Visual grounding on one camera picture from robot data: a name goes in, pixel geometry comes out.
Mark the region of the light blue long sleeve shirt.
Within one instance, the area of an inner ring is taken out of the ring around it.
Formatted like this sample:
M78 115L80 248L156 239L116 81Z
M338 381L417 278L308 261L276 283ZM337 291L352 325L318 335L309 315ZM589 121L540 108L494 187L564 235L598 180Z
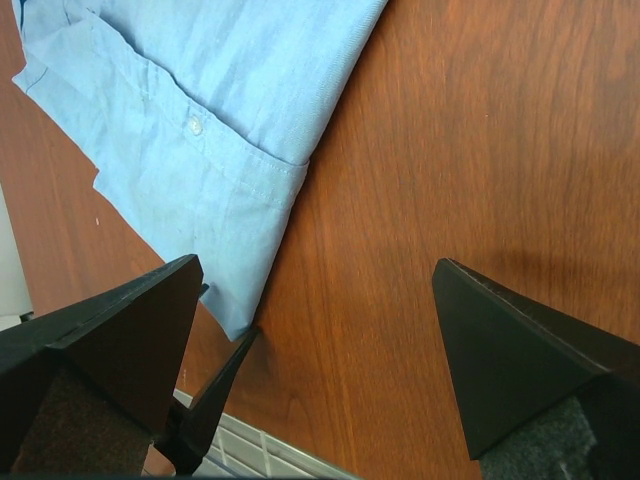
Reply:
M251 325L309 160L381 1L16 1L15 84L169 261L199 257L230 339Z

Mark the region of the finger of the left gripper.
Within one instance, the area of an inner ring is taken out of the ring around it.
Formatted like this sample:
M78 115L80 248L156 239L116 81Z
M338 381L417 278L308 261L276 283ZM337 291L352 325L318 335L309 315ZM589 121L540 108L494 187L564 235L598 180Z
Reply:
M260 328L252 326L243 334L239 346L189 407L172 399L165 432L154 448L177 475L193 475L207 455L236 375L259 333Z

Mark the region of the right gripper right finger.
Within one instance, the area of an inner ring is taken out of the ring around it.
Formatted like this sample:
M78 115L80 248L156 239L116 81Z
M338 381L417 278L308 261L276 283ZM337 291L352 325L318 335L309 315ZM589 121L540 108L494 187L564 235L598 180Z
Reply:
M451 259L432 277L471 459L485 475L635 475L639 348Z

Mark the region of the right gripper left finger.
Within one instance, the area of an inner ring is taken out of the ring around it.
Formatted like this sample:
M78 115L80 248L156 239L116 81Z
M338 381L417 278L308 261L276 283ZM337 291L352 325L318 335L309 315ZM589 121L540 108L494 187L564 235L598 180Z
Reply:
M195 255L1 334L5 474L142 472L198 303Z

